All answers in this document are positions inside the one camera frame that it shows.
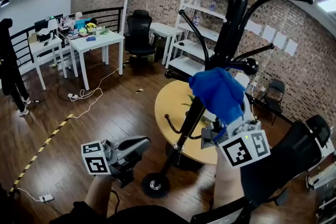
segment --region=computer monitor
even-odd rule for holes
[[[43,28],[48,28],[48,21],[40,20],[35,23],[35,32],[39,32]]]

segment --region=black folding chair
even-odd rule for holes
[[[273,97],[268,96],[270,91],[276,91],[280,93],[281,94],[280,99],[275,99]],[[282,113],[281,102],[282,102],[282,98],[284,97],[284,93],[285,93],[285,84],[280,80],[274,79],[269,84],[266,94],[262,97],[262,100],[264,100],[266,107],[268,109],[271,109],[271,111],[273,111],[273,113],[275,114],[274,120],[272,122],[272,126],[275,123],[275,120],[277,118],[277,114],[274,111],[280,114]]]

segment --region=round wooden table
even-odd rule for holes
[[[189,110],[189,106],[182,105],[182,103],[191,104],[188,94],[192,94],[188,83],[176,80],[163,87],[156,97],[155,119],[161,133],[171,145],[174,145],[179,139],[180,134],[176,134],[171,129],[164,116],[168,114],[175,128],[180,130],[185,119],[185,112]],[[200,135],[203,127],[206,127],[206,124],[200,121],[194,130],[193,136]],[[202,150],[201,139],[192,140],[188,138],[184,143],[182,153],[192,160],[203,164],[217,164],[215,147]]]

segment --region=office chair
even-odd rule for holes
[[[268,94],[270,90],[275,90],[276,92],[280,93],[281,94],[280,100],[269,97]],[[273,109],[279,113],[282,113],[281,102],[282,98],[284,97],[284,93],[285,93],[285,84],[280,80],[273,79],[272,82],[269,84],[266,94],[262,97],[262,99],[264,100],[266,107]],[[275,123],[276,118],[277,115],[275,114],[272,126]]]
[[[149,30],[152,17],[146,10],[136,9],[127,17],[128,33],[125,36],[125,50],[132,55],[148,56],[155,53],[155,42],[158,37],[154,34],[154,41],[149,43]]]
[[[271,201],[269,197],[277,189],[320,162],[322,153],[315,137],[329,130],[326,133],[329,139],[330,129],[325,121],[321,123],[313,118],[310,119],[310,128],[316,126],[313,134],[303,122],[295,121],[285,137],[271,149],[271,155],[240,169],[245,197],[256,207]]]

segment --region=yellow flowers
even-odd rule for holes
[[[96,28],[97,26],[94,23],[86,24],[86,28]]]

